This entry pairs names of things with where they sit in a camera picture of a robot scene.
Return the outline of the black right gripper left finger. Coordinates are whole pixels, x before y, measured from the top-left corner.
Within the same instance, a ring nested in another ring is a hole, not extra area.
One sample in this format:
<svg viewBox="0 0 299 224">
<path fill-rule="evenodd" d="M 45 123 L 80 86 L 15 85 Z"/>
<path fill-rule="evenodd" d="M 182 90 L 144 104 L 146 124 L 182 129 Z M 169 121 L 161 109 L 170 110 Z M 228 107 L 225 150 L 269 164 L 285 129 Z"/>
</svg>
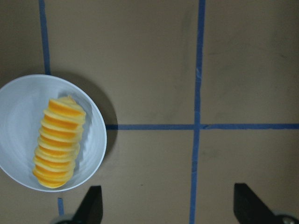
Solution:
<svg viewBox="0 0 299 224">
<path fill-rule="evenodd" d="M 100 224 L 103 218 L 101 186 L 91 186 L 82 200 L 71 224 Z"/>
</svg>

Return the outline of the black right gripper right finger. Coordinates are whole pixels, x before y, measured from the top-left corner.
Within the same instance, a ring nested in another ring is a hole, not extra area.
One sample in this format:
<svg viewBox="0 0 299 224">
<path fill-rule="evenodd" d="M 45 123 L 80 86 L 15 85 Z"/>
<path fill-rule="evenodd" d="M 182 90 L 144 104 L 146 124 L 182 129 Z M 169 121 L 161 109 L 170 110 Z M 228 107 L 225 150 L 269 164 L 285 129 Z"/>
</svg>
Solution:
<svg viewBox="0 0 299 224">
<path fill-rule="evenodd" d="M 240 224 L 283 224 L 245 183 L 234 184 L 234 215 Z"/>
</svg>

